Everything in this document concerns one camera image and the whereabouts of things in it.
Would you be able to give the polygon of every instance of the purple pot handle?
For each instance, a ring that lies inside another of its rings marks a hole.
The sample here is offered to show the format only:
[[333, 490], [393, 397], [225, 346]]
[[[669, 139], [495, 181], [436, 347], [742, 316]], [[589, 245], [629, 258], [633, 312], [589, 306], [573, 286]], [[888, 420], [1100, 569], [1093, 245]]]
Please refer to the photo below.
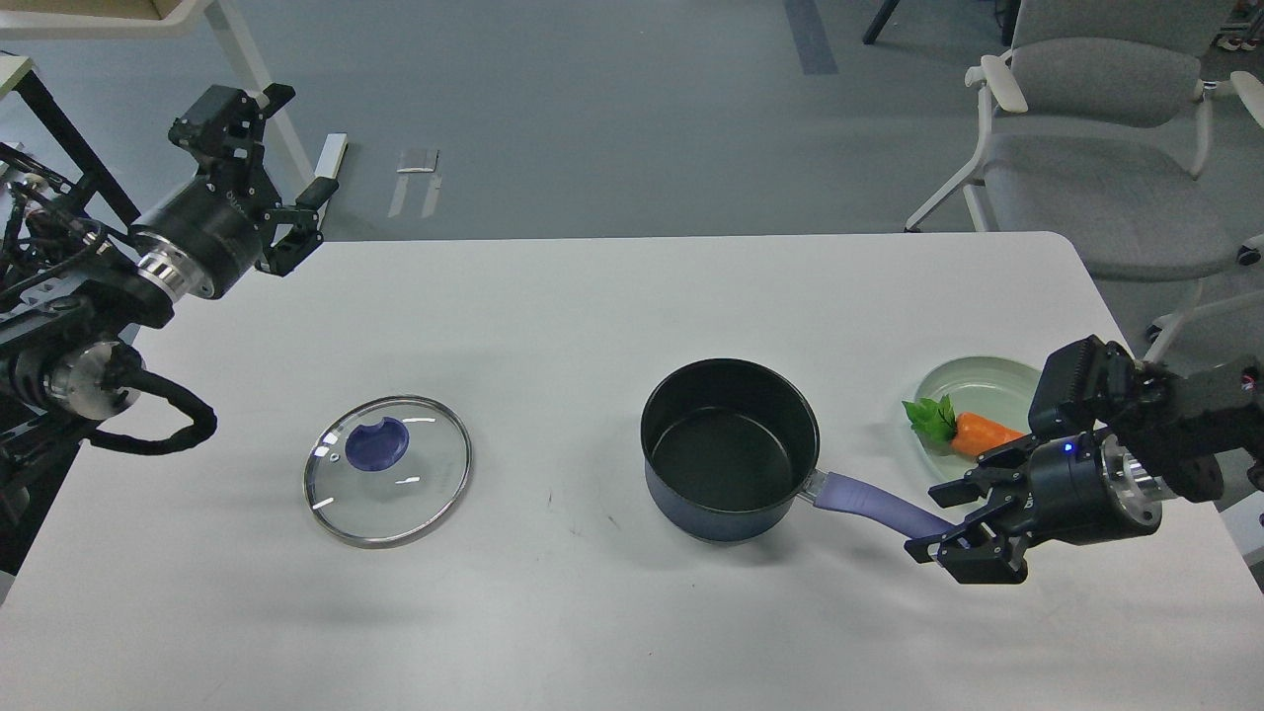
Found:
[[953, 524], [899, 496], [834, 472], [815, 472], [801, 496], [817, 509], [857, 514], [908, 538], [942, 535]]

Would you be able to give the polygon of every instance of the pot lid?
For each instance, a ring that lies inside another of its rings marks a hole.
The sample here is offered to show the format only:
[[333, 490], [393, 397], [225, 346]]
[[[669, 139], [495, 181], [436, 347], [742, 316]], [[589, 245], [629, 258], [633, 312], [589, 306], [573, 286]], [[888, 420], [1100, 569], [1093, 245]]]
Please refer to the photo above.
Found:
[[360, 548], [399, 545], [451, 510], [469, 482], [469, 433], [441, 402], [383, 397], [316, 439], [303, 471], [316, 520]]

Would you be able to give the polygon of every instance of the chair seat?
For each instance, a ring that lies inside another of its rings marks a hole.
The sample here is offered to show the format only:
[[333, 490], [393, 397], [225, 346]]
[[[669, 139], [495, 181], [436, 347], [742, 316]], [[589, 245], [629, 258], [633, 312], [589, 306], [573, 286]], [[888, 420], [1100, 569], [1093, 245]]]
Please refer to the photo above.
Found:
[[1096, 277], [1197, 278], [1237, 252], [1189, 173], [1158, 148], [1000, 134], [982, 176], [999, 229], [1062, 234]]

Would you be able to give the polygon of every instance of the plate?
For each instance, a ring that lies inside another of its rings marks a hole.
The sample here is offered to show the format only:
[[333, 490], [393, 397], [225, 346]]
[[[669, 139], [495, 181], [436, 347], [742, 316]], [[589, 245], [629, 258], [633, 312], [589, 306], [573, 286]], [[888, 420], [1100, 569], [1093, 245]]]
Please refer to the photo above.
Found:
[[[1035, 396], [1040, 371], [1031, 366], [991, 356], [971, 356], [949, 361], [927, 373], [916, 400], [929, 397], [938, 401], [944, 395], [952, 400], [957, 412], [975, 412], [1018, 431], [1030, 431], [1026, 417]], [[909, 435], [918, 443], [938, 482], [959, 479], [975, 461], [944, 445], [927, 447], [913, 430]]]

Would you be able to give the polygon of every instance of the toy carrot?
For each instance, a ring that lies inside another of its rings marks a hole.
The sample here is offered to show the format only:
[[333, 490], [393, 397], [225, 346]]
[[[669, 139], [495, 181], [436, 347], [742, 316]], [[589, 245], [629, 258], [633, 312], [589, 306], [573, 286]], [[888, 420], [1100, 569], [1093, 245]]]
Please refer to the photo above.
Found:
[[988, 420], [975, 412], [953, 412], [952, 401], [943, 396], [939, 402], [923, 397], [916, 402], [904, 401], [904, 411], [913, 423], [913, 431], [932, 442], [947, 443], [971, 459], [988, 449], [1024, 436], [1023, 433]]

